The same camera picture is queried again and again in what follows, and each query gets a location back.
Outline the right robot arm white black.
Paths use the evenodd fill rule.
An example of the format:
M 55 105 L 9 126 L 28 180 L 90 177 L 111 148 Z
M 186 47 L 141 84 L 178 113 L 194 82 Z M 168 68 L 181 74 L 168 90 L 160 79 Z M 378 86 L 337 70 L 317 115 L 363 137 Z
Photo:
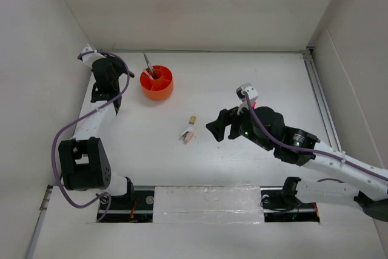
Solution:
M 282 114 L 270 107 L 249 110 L 223 109 L 206 128 L 221 142 L 244 137 L 280 161 L 328 175 L 324 184 L 300 177 L 286 178 L 274 195 L 263 195 L 261 205 L 273 212 L 286 212 L 302 204 L 325 202 L 362 210 L 367 216 L 387 221 L 387 170 L 360 162 L 331 148 L 315 135 L 285 125 Z

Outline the pink white mini stapler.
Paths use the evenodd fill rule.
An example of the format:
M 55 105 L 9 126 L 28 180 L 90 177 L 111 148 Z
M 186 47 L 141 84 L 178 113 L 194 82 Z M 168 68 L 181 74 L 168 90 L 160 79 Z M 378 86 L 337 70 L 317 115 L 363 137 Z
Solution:
M 182 140 L 184 144 L 187 144 L 192 139 L 193 136 L 194 136 L 194 127 L 193 126 L 188 126 L 180 134 L 180 140 Z

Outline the small tan eraser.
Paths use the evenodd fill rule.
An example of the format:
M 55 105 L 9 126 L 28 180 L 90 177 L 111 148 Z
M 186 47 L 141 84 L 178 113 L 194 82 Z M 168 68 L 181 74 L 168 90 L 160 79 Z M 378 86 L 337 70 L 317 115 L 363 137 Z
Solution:
M 189 124 L 194 124 L 196 122 L 196 116 L 191 116 L 189 119 Z

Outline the black handled scissors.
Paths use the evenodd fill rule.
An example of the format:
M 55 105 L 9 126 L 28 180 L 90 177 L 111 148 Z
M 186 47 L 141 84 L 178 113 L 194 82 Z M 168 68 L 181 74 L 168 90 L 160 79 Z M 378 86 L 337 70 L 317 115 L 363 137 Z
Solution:
M 153 68 L 153 66 L 151 65 L 147 55 L 145 52 L 143 52 L 143 57 L 145 59 L 145 62 L 146 62 L 146 65 L 147 65 L 147 68 L 149 70 L 149 75 L 153 78 L 153 79 L 157 79 L 157 74 L 156 74 L 156 71 L 155 69 Z

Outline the pink transparent pen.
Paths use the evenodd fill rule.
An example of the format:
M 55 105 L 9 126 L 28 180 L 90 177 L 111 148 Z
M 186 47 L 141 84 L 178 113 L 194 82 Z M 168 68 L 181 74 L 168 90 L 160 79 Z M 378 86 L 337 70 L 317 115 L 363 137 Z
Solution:
M 144 70 L 143 73 L 147 75 L 150 79 L 153 79 L 153 76 L 147 70 Z

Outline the orange round divided container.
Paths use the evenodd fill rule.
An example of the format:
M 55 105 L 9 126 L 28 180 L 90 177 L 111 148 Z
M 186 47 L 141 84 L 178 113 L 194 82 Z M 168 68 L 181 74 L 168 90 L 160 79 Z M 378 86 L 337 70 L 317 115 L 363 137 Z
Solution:
M 143 72 L 139 77 L 142 90 L 148 99 L 154 101 L 163 101 L 170 97 L 174 89 L 172 71 L 161 65 L 153 66 L 156 71 L 157 79 L 150 79 Z

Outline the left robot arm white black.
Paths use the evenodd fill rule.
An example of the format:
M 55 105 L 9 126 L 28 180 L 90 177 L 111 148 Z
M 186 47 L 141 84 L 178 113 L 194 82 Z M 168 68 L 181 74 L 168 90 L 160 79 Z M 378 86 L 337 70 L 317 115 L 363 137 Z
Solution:
M 135 191 L 128 177 L 116 174 L 109 163 L 102 136 L 117 116 L 122 92 L 119 77 L 133 78 L 126 63 L 118 56 L 102 53 L 92 62 L 95 83 L 92 87 L 90 112 L 69 140 L 59 143 L 58 152 L 66 190 L 104 190 L 121 208 L 135 202 Z

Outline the metal rail at table front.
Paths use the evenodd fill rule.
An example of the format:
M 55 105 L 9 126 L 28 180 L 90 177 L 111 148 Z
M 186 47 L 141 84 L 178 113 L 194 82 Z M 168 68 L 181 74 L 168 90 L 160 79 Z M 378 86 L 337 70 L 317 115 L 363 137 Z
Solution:
M 102 223 L 319 223 L 316 203 L 291 208 L 278 201 L 280 187 L 158 186 L 136 187 L 131 198 L 101 203 Z

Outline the aluminium rail right side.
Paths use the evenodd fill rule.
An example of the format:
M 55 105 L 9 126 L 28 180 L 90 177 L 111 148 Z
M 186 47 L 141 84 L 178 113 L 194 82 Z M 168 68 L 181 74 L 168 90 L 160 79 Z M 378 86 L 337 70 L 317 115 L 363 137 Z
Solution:
M 342 152 L 343 150 L 341 147 L 341 143 L 340 143 L 338 134 L 336 132 L 333 118 L 331 116 L 329 105 L 327 103 L 324 90 L 318 76 L 318 71 L 316 69 L 312 53 L 313 53 L 312 47 L 308 47 L 305 50 L 301 51 L 301 55 L 305 63 L 307 74 L 310 79 L 310 84 L 312 86 L 312 91 L 318 106 L 318 111 L 325 128 L 326 137 L 328 140 L 327 143 L 335 150 L 339 150 L 340 152 Z

